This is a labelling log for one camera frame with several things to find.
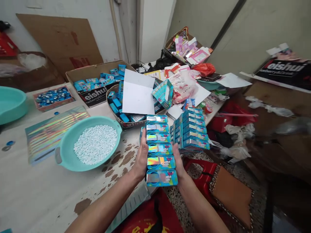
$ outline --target holographic sheet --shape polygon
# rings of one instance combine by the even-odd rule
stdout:
[[[35,165],[54,155],[64,133],[78,121],[89,117],[83,106],[75,107],[25,129],[28,163]]]

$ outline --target teal plastic basin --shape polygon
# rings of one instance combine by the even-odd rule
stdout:
[[[82,163],[74,152],[74,144],[79,139],[80,135],[83,133],[84,130],[90,127],[94,127],[96,125],[108,125],[114,128],[117,131],[118,138],[115,147],[110,152],[110,154],[104,158],[102,161],[93,164],[87,165]],[[104,162],[106,162],[116,151],[121,136],[122,128],[120,124],[105,116],[92,116],[85,118],[77,123],[75,123],[63,136],[61,139],[59,147],[55,149],[55,160],[56,163],[62,165],[63,167],[67,168],[68,170],[74,172],[84,172],[91,169],[94,169]]]
[[[23,91],[0,86],[0,125],[17,120],[27,112],[26,94]]]
[[[206,82],[202,80],[197,80],[197,81],[202,87],[204,87],[208,91],[216,90],[221,86],[221,84],[217,82]]]

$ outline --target white table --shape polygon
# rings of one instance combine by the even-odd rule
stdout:
[[[14,233],[64,232],[77,217],[78,207],[87,207],[91,201],[98,199],[133,165],[140,127],[122,132],[117,156],[107,165],[91,171],[71,172],[57,165],[53,156],[35,166],[28,164],[25,128],[53,117],[54,112],[62,113],[83,105],[91,116],[114,119],[107,103],[88,108],[69,83],[67,86],[75,102],[45,113],[38,111],[32,94],[59,86],[28,93],[27,115],[6,125],[0,134],[0,148],[8,141],[16,142],[9,151],[0,150],[0,231],[12,228]],[[207,117],[206,124],[222,105],[223,102],[212,106],[214,111]]]

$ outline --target hand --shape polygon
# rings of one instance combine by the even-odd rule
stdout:
[[[175,162],[176,162],[177,177],[180,180],[180,179],[184,178],[187,175],[187,172],[186,172],[186,170],[184,168],[184,165],[182,163],[182,160],[181,160],[181,157],[180,157],[180,154],[179,154],[178,144],[177,143],[175,143],[175,144],[172,143],[172,146],[173,146],[173,155],[174,155]]]
[[[146,142],[146,129],[144,128],[142,138],[140,140],[140,147],[136,155],[135,163],[131,169],[131,171],[133,171],[134,173],[134,176],[140,179],[140,181],[146,175],[148,150],[149,147]]]

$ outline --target pink box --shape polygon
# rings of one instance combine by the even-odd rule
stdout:
[[[49,91],[58,90],[58,89],[63,88],[63,87],[66,87],[66,88],[67,88],[68,92],[69,92],[70,95],[71,95],[71,98],[65,99],[65,100],[63,100],[63,101],[59,101],[59,102],[56,102],[56,103],[53,103],[53,104],[48,105],[48,106],[40,107],[39,103],[36,102],[36,98],[37,98],[40,94],[45,93],[45,92],[47,92],[47,91],[41,92],[41,93],[37,93],[37,94],[34,94],[34,95],[33,95],[33,100],[34,100],[34,102],[35,102],[36,108],[37,108],[39,111],[41,111],[41,112],[46,112],[46,111],[55,109],[55,108],[57,108],[57,107],[60,107],[60,106],[62,106],[62,105],[65,105],[65,104],[74,102],[75,99],[72,97],[72,94],[71,94],[69,88],[68,88],[66,85],[61,86],[61,87],[58,87],[58,88],[55,88],[55,89],[51,89],[51,90],[49,90]]]

